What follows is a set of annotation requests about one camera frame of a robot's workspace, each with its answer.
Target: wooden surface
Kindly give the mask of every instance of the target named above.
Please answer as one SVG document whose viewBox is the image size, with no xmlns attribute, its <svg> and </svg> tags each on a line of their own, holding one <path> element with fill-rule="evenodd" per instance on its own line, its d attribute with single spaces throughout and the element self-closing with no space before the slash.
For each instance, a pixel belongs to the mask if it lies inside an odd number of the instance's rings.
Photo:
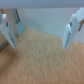
<svg viewBox="0 0 84 84">
<path fill-rule="evenodd" d="M 0 52 L 1 84 L 84 84 L 84 45 L 27 29 Z"/>
</svg>

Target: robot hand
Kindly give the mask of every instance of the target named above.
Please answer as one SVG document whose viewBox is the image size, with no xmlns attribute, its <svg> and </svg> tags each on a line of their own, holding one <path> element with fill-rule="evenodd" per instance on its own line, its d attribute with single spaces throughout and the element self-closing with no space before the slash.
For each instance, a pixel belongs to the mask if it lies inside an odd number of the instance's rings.
<svg viewBox="0 0 84 84">
<path fill-rule="evenodd" d="M 79 31 L 84 19 L 84 8 L 80 8 L 76 14 L 72 14 L 69 24 L 66 25 L 65 33 L 63 36 L 63 48 L 67 49 L 75 34 Z"/>
<path fill-rule="evenodd" d="M 14 34 L 13 26 L 10 24 L 6 14 L 0 13 L 0 31 L 4 34 L 5 38 L 13 46 L 13 48 L 16 48 L 17 38 Z"/>
</svg>

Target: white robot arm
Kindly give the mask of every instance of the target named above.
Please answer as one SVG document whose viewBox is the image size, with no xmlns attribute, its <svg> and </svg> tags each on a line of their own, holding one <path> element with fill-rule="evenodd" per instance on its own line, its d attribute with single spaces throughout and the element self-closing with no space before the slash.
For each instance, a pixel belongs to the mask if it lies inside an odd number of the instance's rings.
<svg viewBox="0 0 84 84">
<path fill-rule="evenodd" d="M 10 24 L 7 15 L 0 13 L 0 31 L 13 48 L 17 46 L 17 38 L 14 34 L 13 26 Z"/>
<path fill-rule="evenodd" d="M 69 24 L 66 25 L 65 33 L 63 36 L 63 48 L 67 49 L 75 34 L 81 29 L 84 23 L 84 8 L 80 8 L 75 14 L 71 15 Z"/>
</svg>

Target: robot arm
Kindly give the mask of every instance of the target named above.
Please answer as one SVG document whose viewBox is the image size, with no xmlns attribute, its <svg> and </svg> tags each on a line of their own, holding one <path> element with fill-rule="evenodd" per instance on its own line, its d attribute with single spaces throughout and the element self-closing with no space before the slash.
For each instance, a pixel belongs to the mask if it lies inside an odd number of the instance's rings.
<svg viewBox="0 0 84 84">
<path fill-rule="evenodd" d="M 5 38 L 12 45 L 13 48 L 17 46 L 17 38 L 14 34 L 13 26 L 10 24 L 6 14 L 0 13 L 0 31 Z"/>
<path fill-rule="evenodd" d="M 81 29 L 84 23 L 84 8 L 80 8 L 75 14 L 71 15 L 69 24 L 66 25 L 65 33 L 63 36 L 63 48 L 67 49 L 75 34 Z"/>
</svg>

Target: gray wall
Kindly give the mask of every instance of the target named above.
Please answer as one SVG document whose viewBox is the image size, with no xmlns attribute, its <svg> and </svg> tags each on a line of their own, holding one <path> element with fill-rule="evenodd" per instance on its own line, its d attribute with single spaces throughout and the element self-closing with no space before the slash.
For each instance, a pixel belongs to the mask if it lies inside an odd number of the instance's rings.
<svg viewBox="0 0 84 84">
<path fill-rule="evenodd" d="M 72 14 L 79 8 L 39 8 L 18 9 L 24 30 L 31 28 L 51 35 L 63 37 L 65 26 L 69 23 Z M 74 40 L 84 43 L 84 26 Z"/>
</svg>

